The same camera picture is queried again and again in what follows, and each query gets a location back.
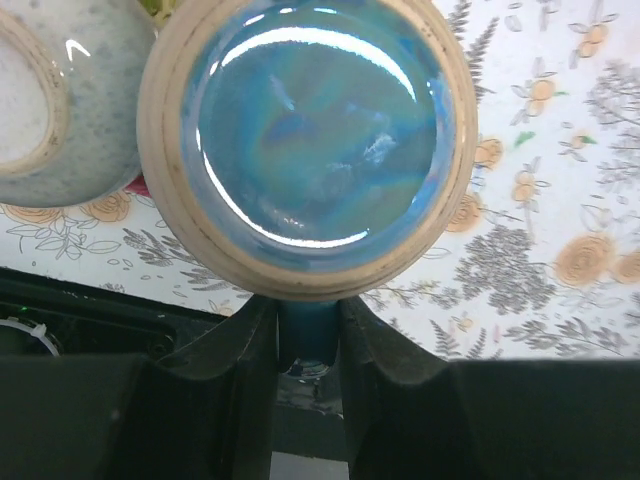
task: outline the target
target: ceramic bowl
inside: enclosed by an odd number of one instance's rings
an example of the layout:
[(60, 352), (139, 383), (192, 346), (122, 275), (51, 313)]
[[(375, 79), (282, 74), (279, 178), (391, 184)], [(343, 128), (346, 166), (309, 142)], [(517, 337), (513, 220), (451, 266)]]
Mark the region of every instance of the ceramic bowl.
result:
[(0, 202), (75, 205), (137, 176), (154, 41), (137, 0), (0, 0)]
[(204, 265), (285, 300), (348, 297), (435, 242), (470, 179), (464, 55), (412, 0), (187, 0), (138, 106), (145, 178)]

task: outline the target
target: pink object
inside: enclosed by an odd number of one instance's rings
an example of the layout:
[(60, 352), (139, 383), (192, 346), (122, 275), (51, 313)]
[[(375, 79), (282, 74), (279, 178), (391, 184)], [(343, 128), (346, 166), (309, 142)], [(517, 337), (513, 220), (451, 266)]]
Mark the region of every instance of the pink object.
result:
[(133, 182), (125, 187), (125, 192), (135, 193), (136, 195), (142, 195), (144, 197), (151, 198), (147, 184), (144, 181), (144, 177), (139, 175)]

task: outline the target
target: orange flower print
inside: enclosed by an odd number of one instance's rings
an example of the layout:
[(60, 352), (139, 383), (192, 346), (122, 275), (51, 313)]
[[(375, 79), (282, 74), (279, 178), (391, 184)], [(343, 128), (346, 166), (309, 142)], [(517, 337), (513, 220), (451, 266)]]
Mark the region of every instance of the orange flower print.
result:
[(560, 155), (568, 155), (578, 162), (586, 162), (587, 159), (584, 158), (580, 150), (583, 150), (588, 145), (595, 145), (598, 142), (596, 142), (586, 130), (574, 130), (571, 123), (564, 122), (562, 128), (569, 129), (570, 133), (565, 141), (558, 142), (564, 147)]
[(591, 58), (598, 53), (598, 50), (609, 36), (609, 27), (606, 24), (618, 18), (618, 14), (603, 15), (602, 8), (603, 0), (594, 0), (589, 13), (589, 25), (582, 23), (569, 25), (571, 30), (580, 34), (580, 43), (571, 52), (571, 57), (569, 58), (570, 68), (577, 68), (578, 61), (581, 58)]
[(609, 268), (613, 254), (613, 241), (604, 234), (578, 237), (556, 258), (556, 277), (571, 287), (590, 285)]
[(465, 193), (455, 215), (447, 225), (447, 232), (471, 230), (482, 218), (480, 199), (473, 193)]
[(481, 140), (476, 147), (475, 163), (481, 167), (493, 169), (502, 159), (504, 147), (497, 138)]
[(533, 62), (533, 79), (527, 80), (524, 86), (511, 85), (511, 90), (517, 96), (526, 99), (523, 108), (511, 120), (511, 125), (528, 123), (530, 118), (538, 117), (544, 112), (552, 97), (567, 95), (567, 92), (557, 90), (551, 79), (555, 74), (556, 72), (545, 71), (544, 61), (538, 57)]
[(621, 257), (613, 266), (612, 274), (619, 283), (640, 283), (640, 250)]
[(63, 216), (60, 208), (25, 208), (2, 205), (4, 214), (14, 222), (23, 225), (49, 225)]
[(467, 316), (467, 312), (462, 312), (462, 318), (451, 317), (451, 322), (455, 324), (458, 330), (464, 333), (467, 333), (474, 324), (473, 320)]
[(101, 222), (114, 223), (127, 218), (131, 198), (124, 192), (116, 192), (105, 198), (80, 207), (85, 215)]
[(534, 198), (540, 194), (541, 188), (549, 187), (548, 182), (536, 180), (535, 174), (540, 166), (540, 157), (536, 157), (530, 164), (525, 164), (524, 169), (516, 174), (515, 185), (511, 190), (511, 198), (518, 202), (518, 208), (524, 210), (525, 222), (531, 242), (535, 242), (533, 233), (532, 213), (538, 213), (540, 207), (538, 201)]

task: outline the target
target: bowl rim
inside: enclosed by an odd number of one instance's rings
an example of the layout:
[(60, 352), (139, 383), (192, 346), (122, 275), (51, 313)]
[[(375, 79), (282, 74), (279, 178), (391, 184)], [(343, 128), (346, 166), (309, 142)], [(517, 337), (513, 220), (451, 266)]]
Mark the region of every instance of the bowl rim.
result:
[(455, 117), (455, 148), (444, 187), (422, 223), (395, 249), (365, 265), (331, 273), (292, 271), (235, 246), (193, 195), (181, 157), (180, 112), (192, 66), (217, 32), (251, 0), (187, 0), (161, 31), (142, 79), (138, 146), (145, 180), (176, 237), (204, 266), (248, 291), (283, 300), (326, 301), (362, 293), (412, 265), (444, 232), (467, 190), (477, 141), (477, 108), (464, 53), (430, 1), (377, 0), (404, 17), (444, 74)]
[(31, 30), (0, 8), (0, 36), (22, 55), (33, 69), (47, 101), (49, 119), (39, 144), (26, 155), (0, 163), (0, 175), (30, 173), (50, 162), (60, 150), (69, 129), (69, 104), (65, 79), (45, 45)]

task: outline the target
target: floral tablecloth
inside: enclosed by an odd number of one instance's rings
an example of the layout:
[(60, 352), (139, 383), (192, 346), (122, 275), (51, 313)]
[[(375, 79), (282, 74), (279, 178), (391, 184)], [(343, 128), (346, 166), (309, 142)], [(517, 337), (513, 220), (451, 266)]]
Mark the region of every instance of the floral tablecloth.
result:
[[(436, 245), (364, 299), (449, 359), (640, 355), (637, 0), (435, 3), (480, 100), (473, 179)], [(186, 252), (135, 192), (3, 206), (0, 265), (236, 311), (249, 294)]]

